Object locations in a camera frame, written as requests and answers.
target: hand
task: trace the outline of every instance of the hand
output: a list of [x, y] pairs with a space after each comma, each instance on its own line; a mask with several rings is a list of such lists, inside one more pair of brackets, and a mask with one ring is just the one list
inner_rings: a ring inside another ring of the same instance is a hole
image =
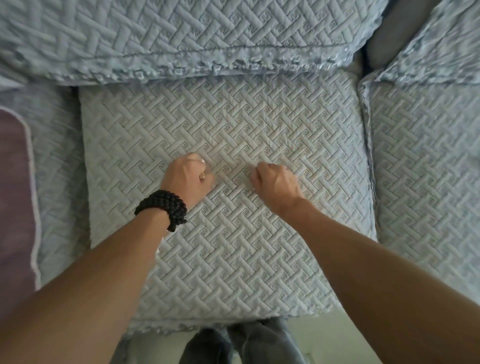
[[173, 192], [191, 209], [212, 190], [213, 183], [213, 174], [207, 171], [202, 157], [190, 153], [170, 163], [160, 189]]
[[250, 181], [259, 197], [280, 217], [299, 199], [305, 198], [297, 177], [285, 166], [261, 162], [253, 170]]

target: forearm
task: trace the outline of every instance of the forearm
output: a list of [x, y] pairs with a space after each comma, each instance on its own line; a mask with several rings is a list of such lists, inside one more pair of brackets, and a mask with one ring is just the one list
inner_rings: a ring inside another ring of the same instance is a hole
[[302, 200], [284, 219], [307, 242], [344, 309], [384, 363], [469, 363], [480, 308]]
[[108, 363], [133, 316], [166, 212], [149, 209], [85, 254], [0, 328], [4, 363]]

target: sofa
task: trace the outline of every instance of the sofa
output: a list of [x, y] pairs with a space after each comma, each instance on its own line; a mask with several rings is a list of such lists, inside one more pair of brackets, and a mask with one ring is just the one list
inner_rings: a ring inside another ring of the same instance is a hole
[[31, 130], [42, 285], [198, 152], [216, 186], [159, 242], [127, 335], [341, 307], [249, 186], [261, 160], [480, 302], [477, 2], [12, 0], [0, 13], [0, 104]]

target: floor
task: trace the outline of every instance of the floor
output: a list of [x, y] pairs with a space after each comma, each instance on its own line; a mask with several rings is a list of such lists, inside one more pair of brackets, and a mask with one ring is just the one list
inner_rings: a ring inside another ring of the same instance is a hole
[[[310, 364], [381, 364], [371, 347], [341, 311], [288, 321], [298, 347]], [[132, 339], [128, 364], [178, 364], [194, 332], [169, 336], [144, 334]], [[234, 364], [240, 363], [236, 357]]]

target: gray pants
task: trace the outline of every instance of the gray pants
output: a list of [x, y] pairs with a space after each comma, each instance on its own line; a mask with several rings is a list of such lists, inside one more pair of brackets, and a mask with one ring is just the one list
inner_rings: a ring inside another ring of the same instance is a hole
[[234, 324], [227, 333], [199, 331], [187, 343], [180, 364], [230, 364], [234, 350], [243, 364], [307, 364], [282, 318]]

